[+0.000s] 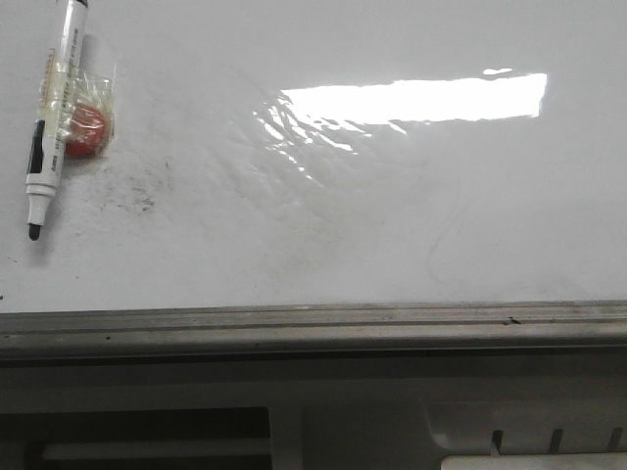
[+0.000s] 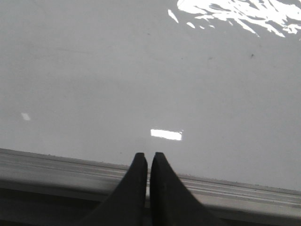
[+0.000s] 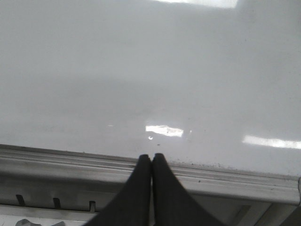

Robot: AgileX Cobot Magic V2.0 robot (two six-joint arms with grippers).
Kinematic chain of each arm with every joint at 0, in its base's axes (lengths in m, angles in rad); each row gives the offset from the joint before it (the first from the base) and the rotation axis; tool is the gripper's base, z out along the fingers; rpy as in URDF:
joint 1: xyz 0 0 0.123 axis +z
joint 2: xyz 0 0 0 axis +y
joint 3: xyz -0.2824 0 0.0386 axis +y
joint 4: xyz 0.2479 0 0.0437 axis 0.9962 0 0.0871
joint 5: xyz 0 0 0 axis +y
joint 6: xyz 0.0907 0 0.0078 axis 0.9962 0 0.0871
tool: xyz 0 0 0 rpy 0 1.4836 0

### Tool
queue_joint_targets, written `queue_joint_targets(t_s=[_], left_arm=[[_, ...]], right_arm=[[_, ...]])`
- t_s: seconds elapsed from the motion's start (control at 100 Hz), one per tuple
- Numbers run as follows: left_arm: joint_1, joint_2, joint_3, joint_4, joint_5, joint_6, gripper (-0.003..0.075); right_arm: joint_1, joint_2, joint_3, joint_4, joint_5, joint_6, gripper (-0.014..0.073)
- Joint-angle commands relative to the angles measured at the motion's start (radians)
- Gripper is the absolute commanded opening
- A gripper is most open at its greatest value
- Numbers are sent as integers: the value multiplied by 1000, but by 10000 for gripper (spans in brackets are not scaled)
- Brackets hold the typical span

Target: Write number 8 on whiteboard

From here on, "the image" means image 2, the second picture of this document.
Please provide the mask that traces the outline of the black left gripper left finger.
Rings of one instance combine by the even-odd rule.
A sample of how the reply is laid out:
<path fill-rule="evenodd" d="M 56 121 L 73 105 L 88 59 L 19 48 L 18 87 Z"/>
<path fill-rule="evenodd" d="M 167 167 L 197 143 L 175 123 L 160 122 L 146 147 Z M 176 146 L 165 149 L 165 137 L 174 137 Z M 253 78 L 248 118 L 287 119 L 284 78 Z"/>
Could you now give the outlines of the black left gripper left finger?
<path fill-rule="evenodd" d="M 114 191 L 79 226 L 141 226 L 146 196 L 147 161 L 143 153 L 134 159 Z"/>

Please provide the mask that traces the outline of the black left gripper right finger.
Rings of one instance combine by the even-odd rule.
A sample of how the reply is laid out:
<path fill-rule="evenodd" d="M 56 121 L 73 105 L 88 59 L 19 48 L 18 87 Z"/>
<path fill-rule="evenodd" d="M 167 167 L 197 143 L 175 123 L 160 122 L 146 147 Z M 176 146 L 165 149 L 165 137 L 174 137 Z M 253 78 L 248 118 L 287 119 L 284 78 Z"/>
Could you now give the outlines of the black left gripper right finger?
<path fill-rule="evenodd" d="M 150 209 L 154 226 L 226 225 L 191 194 L 159 152 L 151 166 Z"/>

